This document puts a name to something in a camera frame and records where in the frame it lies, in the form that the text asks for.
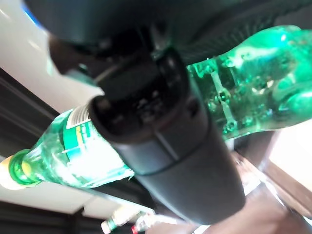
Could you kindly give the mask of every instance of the liquid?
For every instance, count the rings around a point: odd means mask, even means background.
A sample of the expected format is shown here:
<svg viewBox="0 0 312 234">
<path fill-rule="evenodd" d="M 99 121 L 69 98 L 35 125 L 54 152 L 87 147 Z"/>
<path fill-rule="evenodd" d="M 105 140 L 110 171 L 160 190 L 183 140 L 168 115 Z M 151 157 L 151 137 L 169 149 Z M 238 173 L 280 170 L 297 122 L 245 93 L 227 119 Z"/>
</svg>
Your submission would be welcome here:
<svg viewBox="0 0 312 234">
<path fill-rule="evenodd" d="M 86 107 L 58 116 L 29 152 L 10 164 L 14 180 L 24 185 L 50 181 L 92 188 L 134 173 L 96 131 Z"/>
<path fill-rule="evenodd" d="M 311 31 L 266 29 L 188 70 L 225 140 L 312 117 Z"/>
</svg>

